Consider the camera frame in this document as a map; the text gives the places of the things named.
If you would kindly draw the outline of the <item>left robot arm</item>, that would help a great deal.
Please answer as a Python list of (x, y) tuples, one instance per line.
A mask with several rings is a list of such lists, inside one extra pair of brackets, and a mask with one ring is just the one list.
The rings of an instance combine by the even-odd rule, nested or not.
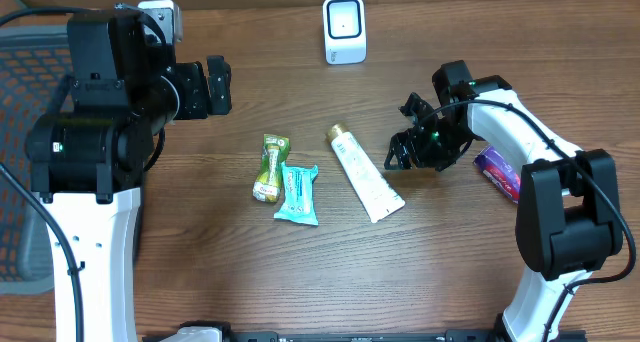
[(166, 126), (231, 110), (222, 56), (180, 63), (170, 0), (85, 10), (67, 24), (71, 76), (26, 141), (49, 229), (60, 341), (136, 339), (133, 262), (143, 185)]

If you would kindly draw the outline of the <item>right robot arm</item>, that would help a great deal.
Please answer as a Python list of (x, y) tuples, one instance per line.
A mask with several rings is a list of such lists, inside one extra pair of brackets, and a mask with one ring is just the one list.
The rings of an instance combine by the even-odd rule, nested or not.
[(515, 238), (525, 268), (512, 302), (481, 339), (585, 340), (558, 329), (574, 294), (627, 277), (637, 257), (613, 158), (564, 140), (501, 76), (475, 79), (462, 60), (442, 65), (432, 85), (438, 107), (416, 93), (400, 107), (412, 125), (391, 138), (385, 168), (442, 171), (484, 140), (520, 178)]

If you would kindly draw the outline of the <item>green snack packet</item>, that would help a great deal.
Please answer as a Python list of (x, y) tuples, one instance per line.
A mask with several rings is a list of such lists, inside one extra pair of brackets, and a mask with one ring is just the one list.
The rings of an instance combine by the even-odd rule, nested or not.
[(278, 201), (282, 186), (282, 167), (290, 151), (287, 137), (265, 134), (261, 167), (252, 189), (253, 196), (262, 202)]

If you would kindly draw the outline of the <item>purple sanitary pad pack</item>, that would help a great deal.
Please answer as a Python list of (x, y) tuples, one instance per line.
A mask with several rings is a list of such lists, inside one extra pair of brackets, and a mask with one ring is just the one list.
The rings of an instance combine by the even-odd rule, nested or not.
[(520, 176), (493, 146), (485, 147), (473, 164), (509, 200), (519, 202)]

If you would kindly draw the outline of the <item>white tube gold cap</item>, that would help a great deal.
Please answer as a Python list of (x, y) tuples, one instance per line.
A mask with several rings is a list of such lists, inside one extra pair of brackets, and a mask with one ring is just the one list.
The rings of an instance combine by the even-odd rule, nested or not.
[(327, 138), (372, 223), (405, 206), (405, 201), (382, 176), (344, 124), (333, 125), (327, 132)]

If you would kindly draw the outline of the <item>mint green wipes pack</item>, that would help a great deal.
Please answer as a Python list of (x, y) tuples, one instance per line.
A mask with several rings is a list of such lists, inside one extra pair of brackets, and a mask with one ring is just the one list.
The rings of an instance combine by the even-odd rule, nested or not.
[(319, 172), (318, 166), (293, 167), (282, 162), (281, 167), (285, 199), (280, 209), (274, 213), (274, 218), (318, 226), (313, 202), (313, 183)]

